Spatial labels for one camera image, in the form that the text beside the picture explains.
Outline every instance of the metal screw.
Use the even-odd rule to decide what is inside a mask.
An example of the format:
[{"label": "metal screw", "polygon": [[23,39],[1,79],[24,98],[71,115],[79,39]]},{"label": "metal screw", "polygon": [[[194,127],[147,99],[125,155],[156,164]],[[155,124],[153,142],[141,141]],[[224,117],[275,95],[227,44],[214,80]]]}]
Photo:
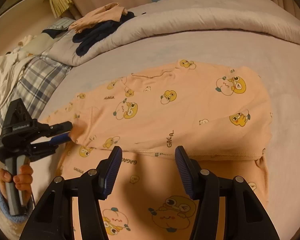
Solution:
[{"label": "metal screw", "polygon": [[210,174],[210,172],[208,171],[208,170],[206,170],[206,169],[202,169],[201,171],[200,171],[200,173],[202,174],[202,175],[209,175]]},{"label": "metal screw", "polygon": [[235,177],[235,180],[236,180],[237,182],[240,182],[240,183],[244,182],[243,177],[240,177],[240,176],[236,176],[236,177]]},{"label": "metal screw", "polygon": [[97,170],[96,169],[91,169],[91,170],[88,171],[88,174],[90,176],[96,175],[97,174]]},{"label": "metal screw", "polygon": [[53,180],[55,183],[59,183],[62,181],[62,177],[55,177],[54,180]]}]

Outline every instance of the blue gripper pad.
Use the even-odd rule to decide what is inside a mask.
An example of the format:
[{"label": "blue gripper pad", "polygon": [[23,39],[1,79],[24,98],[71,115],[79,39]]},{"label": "blue gripper pad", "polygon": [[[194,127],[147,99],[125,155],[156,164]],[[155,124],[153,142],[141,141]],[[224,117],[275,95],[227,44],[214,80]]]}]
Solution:
[{"label": "blue gripper pad", "polygon": [[175,150],[175,160],[182,180],[183,187],[191,199],[195,199],[194,177],[197,174],[191,174],[191,161],[182,146],[178,146]]},{"label": "blue gripper pad", "polygon": [[107,159],[107,171],[104,176],[104,189],[102,195],[107,198],[111,194],[115,179],[117,178],[122,161],[122,150],[115,146]]}]

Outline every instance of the cartoon print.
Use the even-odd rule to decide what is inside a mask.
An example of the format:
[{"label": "cartoon print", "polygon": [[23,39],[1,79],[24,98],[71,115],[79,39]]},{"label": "cartoon print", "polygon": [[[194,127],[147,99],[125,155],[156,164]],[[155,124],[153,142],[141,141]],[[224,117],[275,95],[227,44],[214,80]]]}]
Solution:
[{"label": "cartoon print", "polygon": [[79,149],[79,154],[81,157],[88,157],[90,155],[92,151],[92,148],[86,148],[84,146],[81,146],[80,149]]},{"label": "cartoon print", "polygon": [[130,177],[130,183],[132,183],[132,184],[135,184],[135,183],[137,183],[138,181],[139,181],[139,176],[137,176],[137,175],[132,175],[131,177]]},{"label": "cartoon print", "polygon": [[117,235],[124,228],[131,231],[128,218],[115,207],[103,210],[102,220],[108,235]]},{"label": "cartoon print", "polygon": [[178,229],[186,229],[190,225],[189,217],[196,211],[195,203],[183,196],[171,196],[157,210],[148,209],[152,214],[153,222],[165,228],[168,232],[174,233]]},{"label": "cartoon print", "polygon": [[250,114],[249,111],[247,111],[247,115],[244,115],[243,113],[237,113],[234,115],[229,116],[231,123],[234,125],[240,125],[241,127],[244,127],[246,125],[246,122],[250,120]]},{"label": "cartoon print", "polygon": [[116,82],[117,82],[117,80],[116,80],[116,81],[111,81],[111,83],[107,86],[107,89],[112,89],[112,88],[114,88]]},{"label": "cartoon print", "polygon": [[120,136],[110,137],[103,144],[103,147],[109,149],[113,144],[116,144],[119,140],[120,140]]},{"label": "cartoon print", "polygon": [[254,182],[249,182],[248,184],[253,191],[255,191],[257,189],[257,185]]},{"label": "cartoon print", "polygon": [[185,68],[189,68],[189,69],[195,69],[196,64],[194,64],[193,61],[187,61],[185,59],[180,61],[180,66],[181,67],[185,67]]},{"label": "cartoon print", "polygon": [[173,90],[165,91],[165,93],[161,96],[161,104],[166,105],[167,103],[176,100],[177,93]]},{"label": "cartoon print", "polygon": [[208,119],[203,119],[199,121],[199,125],[209,122]]},{"label": "cartoon print", "polygon": [[84,93],[80,93],[79,95],[77,95],[77,100],[85,99],[85,98],[86,98],[86,94]]},{"label": "cartoon print", "polygon": [[138,111],[137,103],[134,103],[134,102],[129,103],[129,102],[127,102],[127,99],[125,98],[124,101],[122,101],[118,104],[116,110],[113,112],[113,115],[118,120],[121,120],[123,118],[130,119],[137,114],[137,111]]},{"label": "cartoon print", "polygon": [[73,108],[73,103],[70,102],[69,106],[66,107],[66,112],[70,112],[72,110],[72,108]]},{"label": "cartoon print", "polygon": [[132,89],[129,89],[129,88],[125,88],[124,91],[126,92],[126,97],[133,97],[134,95],[134,91]]},{"label": "cartoon print", "polygon": [[242,94],[246,91],[246,83],[241,77],[234,76],[227,79],[227,77],[219,78],[216,82],[216,90],[226,96],[233,93]]}]

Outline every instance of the blue sleeve cuff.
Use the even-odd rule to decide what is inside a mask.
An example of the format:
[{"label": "blue sleeve cuff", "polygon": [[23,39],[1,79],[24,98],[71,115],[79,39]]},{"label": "blue sleeve cuff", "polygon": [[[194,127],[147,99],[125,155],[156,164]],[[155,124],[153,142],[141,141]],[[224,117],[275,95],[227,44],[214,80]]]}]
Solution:
[{"label": "blue sleeve cuff", "polygon": [[12,216],[12,215],[10,215],[9,207],[0,191],[0,208],[1,208],[2,213],[5,215],[5,217],[7,219],[9,219],[11,222],[23,223],[30,217],[30,214],[33,210],[33,201],[32,201],[32,199],[29,200],[28,205],[27,205],[26,214],[21,215],[21,216]]}]

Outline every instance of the pillow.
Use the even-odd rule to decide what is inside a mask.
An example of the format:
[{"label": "pillow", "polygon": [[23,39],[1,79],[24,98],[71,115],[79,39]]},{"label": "pillow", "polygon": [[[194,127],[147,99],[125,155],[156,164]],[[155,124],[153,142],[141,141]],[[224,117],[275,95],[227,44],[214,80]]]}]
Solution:
[{"label": "pillow", "polygon": [[40,55],[46,49],[50,48],[55,42],[57,42],[62,35],[53,39],[47,33],[40,33],[33,40],[31,40],[28,44],[23,46],[20,51],[26,51],[33,55]]}]

